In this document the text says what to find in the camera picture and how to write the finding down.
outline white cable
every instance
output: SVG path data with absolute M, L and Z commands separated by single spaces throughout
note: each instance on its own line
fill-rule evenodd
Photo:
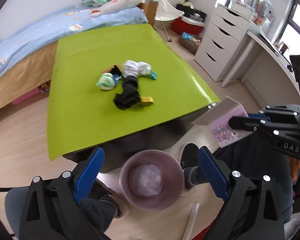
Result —
M 194 226 L 194 223 L 195 223 L 195 220 L 197 218 L 197 213 L 199 211 L 199 208 L 200 208 L 200 202 L 196 201 L 192 204 L 191 214 L 190 214 L 190 217 L 189 217 L 187 227 L 184 231 L 182 240 L 189 240 L 192 229 L 193 229 L 193 226 Z

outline plastic bag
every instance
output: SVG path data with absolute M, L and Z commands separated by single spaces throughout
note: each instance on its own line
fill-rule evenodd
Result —
M 149 197 L 162 190 L 161 173 L 157 166 L 140 165 L 130 171 L 129 183 L 135 196 Z

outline pink box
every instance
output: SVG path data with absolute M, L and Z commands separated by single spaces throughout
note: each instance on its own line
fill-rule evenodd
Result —
M 21 97 L 18 97 L 17 99 L 13 100 L 12 104 L 14 104 L 14 105 L 19 104 L 20 102 L 22 102 L 30 97 L 33 97 L 34 95 L 39 94 L 40 92 L 41 92 L 41 90 L 39 88 L 32 89 L 28 93 L 25 93 Z
M 214 139 L 223 148 L 252 134 L 248 131 L 231 129 L 229 120 L 233 116 L 248 117 L 248 114 L 239 102 L 226 97 L 221 103 L 194 120 L 192 124 L 208 126 Z

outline blue bedsheet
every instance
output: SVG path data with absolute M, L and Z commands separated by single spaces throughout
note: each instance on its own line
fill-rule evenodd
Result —
M 0 77 L 26 56 L 64 37 L 90 29 L 148 22 L 144 12 L 137 7 L 97 18 L 90 17 L 90 9 L 83 6 L 64 8 L 38 19 L 0 43 Z M 82 29 L 69 30 L 75 24 L 81 25 Z

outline white chair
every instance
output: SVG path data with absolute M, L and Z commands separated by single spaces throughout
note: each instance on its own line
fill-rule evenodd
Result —
M 161 24 L 158 27 L 154 26 L 154 28 L 157 31 L 159 31 L 168 42 L 171 42 L 172 40 L 169 38 L 169 35 L 165 29 L 164 22 L 176 20 L 179 17 L 181 17 L 184 14 L 184 12 L 175 9 L 171 4 L 169 4 L 167 0 L 154 0 L 154 1 L 158 2 L 157 13 L 154 19 L 160 22 Z

